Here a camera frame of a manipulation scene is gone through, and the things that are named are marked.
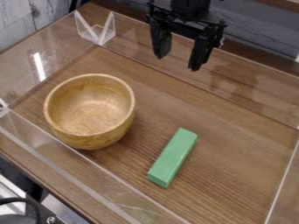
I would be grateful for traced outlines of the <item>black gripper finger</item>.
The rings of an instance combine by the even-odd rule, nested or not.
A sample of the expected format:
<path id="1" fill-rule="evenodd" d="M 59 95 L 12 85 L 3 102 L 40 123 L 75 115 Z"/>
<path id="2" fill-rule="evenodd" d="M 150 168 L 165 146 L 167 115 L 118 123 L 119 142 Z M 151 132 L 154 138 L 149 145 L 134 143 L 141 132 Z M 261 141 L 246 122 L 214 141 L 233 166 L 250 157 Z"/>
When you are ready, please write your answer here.
<path id="1" fill-rule="evenodd" d="M 173 49 L 173 34 L 165 23 L 154 18 L 150 20 L 150 28 L 154 54 L 162 59 Z"/>
<path id="2" fill-rule="evenodd" d="M 189 68 L 193 71 L 198 71 L 202 68 L 202 65 L 207 63 L 213 47 L 214 45 L 210 37 L 199 36 L 195 39 L 189 62 Z"/>

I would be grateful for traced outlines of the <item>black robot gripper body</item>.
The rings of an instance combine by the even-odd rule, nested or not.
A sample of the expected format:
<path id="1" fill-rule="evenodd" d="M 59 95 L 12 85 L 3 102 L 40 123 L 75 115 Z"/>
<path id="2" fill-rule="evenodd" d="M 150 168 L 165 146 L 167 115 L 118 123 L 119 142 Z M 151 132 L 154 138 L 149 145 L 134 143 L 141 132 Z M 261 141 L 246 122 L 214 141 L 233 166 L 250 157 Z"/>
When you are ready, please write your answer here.
<path id="1" fill-rule="evenodd" d="M 211 0 L 149 0 L 147 6 L 149 24 L 154 18 L 190 39 L 203 34 L 217 43 L 223 40 L 227 23 L 211 13 Z"/>

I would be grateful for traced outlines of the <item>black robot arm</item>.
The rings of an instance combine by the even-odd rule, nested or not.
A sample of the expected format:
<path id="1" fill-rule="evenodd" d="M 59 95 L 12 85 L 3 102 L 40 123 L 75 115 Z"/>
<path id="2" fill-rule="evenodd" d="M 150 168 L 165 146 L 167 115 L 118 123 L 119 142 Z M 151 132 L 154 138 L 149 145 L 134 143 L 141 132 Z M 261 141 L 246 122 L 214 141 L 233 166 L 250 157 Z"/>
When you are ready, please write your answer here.
<path id="1" fill-rule="evenodd" d="M 173 50 L 173 34 L 194 40 L 189 68 L 198 71 L 207 63 L 214 48 L 222 48 L 225 19 L 209 20 L 211 0 L 171 0 L 167 6 L 149 0 L 147 23 L 150 25 L 154 54 L 161 60 Z"/>

